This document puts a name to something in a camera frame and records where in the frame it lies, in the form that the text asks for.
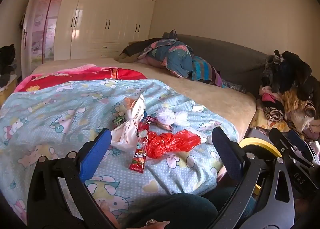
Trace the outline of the operator hand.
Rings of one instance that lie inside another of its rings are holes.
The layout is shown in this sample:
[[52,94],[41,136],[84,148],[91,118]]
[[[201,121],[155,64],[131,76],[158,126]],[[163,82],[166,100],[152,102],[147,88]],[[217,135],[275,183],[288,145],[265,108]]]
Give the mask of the operator hand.
[[[101,202],[99,204],[100,209],[103,211],[104,215],[114,224],[116,228],[120,228],[120,224],[117,221],[116,217],[110,212],[110,208],[106,202]],[[154,229],[164,229],[165,226],[170,224],[170,221],[157,222],[155,220],[147,222],[143,227],[132,227],[130,229],[143,229],[143,228],[154,228]]]

